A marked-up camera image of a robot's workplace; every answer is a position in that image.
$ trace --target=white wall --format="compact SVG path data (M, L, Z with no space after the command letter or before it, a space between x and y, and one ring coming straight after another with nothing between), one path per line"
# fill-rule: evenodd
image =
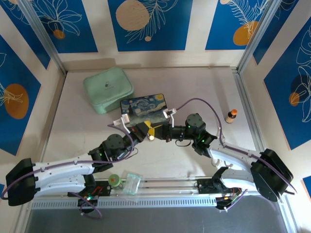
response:
M292 184L298 195L290 196L290 202L298 225L305 231L311 231L311 201L301 180L311 175L311 141L289 150L263 80L310 17L311 1L299 0L259 65L251 59L242 74L266 147L277 151L294 175Z
M205 51L217 1L193 0L185 51L118 52L107 0L82 0L98 53L63 53L60 57L67 70L103 69L114 66L236 66L244 50Z
M0 35L20 57L32 74L41 83L23 140L16 156L0 150L0 183L6 184L5 175L22 159L32 158L38 161L47 136L46 122L54 97L56 86L61 78L53 61L46 70L27 42L18 32L7 14L0 7ZM0 232L14 232L14 221L20 207L9 207L7 201L0 200Z

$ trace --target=white table surface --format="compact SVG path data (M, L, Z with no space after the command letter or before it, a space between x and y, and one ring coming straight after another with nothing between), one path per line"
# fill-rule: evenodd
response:
M43 157L44 162L68 159L89 152L117 130L107 127L121 117L120 109L104 115L95 113L83 87L86 77L100 71L69 72L56 112L52 132ZM241 99L230 68L153 68L126 69L134 84L135 96L164 94L169 109L179 107L188 99L198 97L208 101L220 115L228 143L255 149L246 121ZM234 123L226 124L224 117L236 108ZM192 101L175 115L175 125L184 125L187 116L199 113L207 131L216 134L215 116L207 105ZM114 167L96 173L95 178L108 178L112 173L126 177L127 172L138 173L144 178L175 178L212 176L217 168L211 160L198 155L191 146L177 147L172 141L149 142L136 146L139 153Z

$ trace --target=purple cable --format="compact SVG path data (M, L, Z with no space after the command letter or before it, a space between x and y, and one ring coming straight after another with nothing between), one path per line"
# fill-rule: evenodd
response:
M128 152L128 154L127 154L126 156L124 156L122 159L117 160L117 161L80 160L80 161L77 161L76 165L77 165L77 164L81 164L81 163L90 163L90 164L93 164L93 163L96 163L96 164L113 164L113 163L121 162L121 161L127 159L127 158L131 155L131 153L133 152L133 149L134 149L134 142L133 142L133 139L131 138L130 134L129 134L126 130L121 129L121 128L118 128L118 127L116 127L116 126L114 126L114 125L112 125L112 124L111 124L111 125L108 125L108 127L114 128L114 129L117 129L117 130L120 130L120 131L123 132L126 136L129 137L129 139L130 139L130 141L131 141L131 144L132 144L132 147L131 147L131 150ZM1 199L2 199L2 200L8 200L8 198L4 197L4 195L10 190L10 188L12 188L12 186L15 185L16 183L18 183L19 181L21 181L21 180L23 180L23 179L25 179L25 178L27 178L27 177L29 177L29 176L31 176L31 175L34 175L34 174L36 174L36 173L38 173L38 172L45 171L45 170L48 170L48 169L52 169L52 168L56 168L56 167L61 167L61 166L72 165L72 164L75 164L75 162L72 161L72 162L66 162L66 163L51 165L51 166L45 167L44 170L40 168L40 169L31 171L31 172L29 172L29 173L27 173L27 174L25 174L25 175L19 177L17 180L13 181L9 186L7 186L6 189L5 189L5 190L2 192L2 194L1 194ZM100 213L100 211L99 211L94 205L92 205L88 200L84 199L83 197L81 197L80 195L78 195L78 194L76 194L76 193L72 193L72 194L75 195L75 196L77 196L77 197L79 197L79 198L81 198L85 203L87 203L88 205L90 205L91 207L93 207L94 210L96 210L96 211L100 214L100 216L102 217L102 214Z
M245 193L247 193L248 189L244 190L244 192L242 192L241 196L238 197L238 199L233 203L231 204L228 208L226 208L225 210L221 210L221 212L223 211L228 211L230 210L236 203L238 203L239 200L241 200L241 198L245 195Z
M222 144L222 146L225 147L225 148L228 148L230 150L234 150L236 152L239 152L239 153L242 153L242 154L245 154L245 155L248 156L248 153L243 151L243 150L240 150L240 149L237 149L237 148L234 148L234 147L230 147L230 146L224 145L224 142L223 142L223 139L222 139L222 136L223 136L222 123L221 123L220 118L219 118L217 112L215 111L215 109L207 101L205 101L205 100L203 100L201 98L192 98L192 99L188 100L187 102L185 102L180 107L176 108L176 110L178 111L179 109L184 107L187 103L189 103L190 101L193 101L193 100L199 100L199 101L202 101L202 102L206 103L210 107L210 109L214 112L214 114L215 114L215 116L216 116L216 118L218 120L218 123L219 123L219 141ZM259 158L258 156L255 156L254 154L251 154L250 156L252 158L254 158L254 159L257 159L257 160L261 161L266 166L268 166L273 172L275 172L287 184L287 186L289 186L292 190L295 191L295 193L297 193L296 189L291 185L291 183L289 183L288 180L278 170L276 170L270 163L268 163L267 161Z

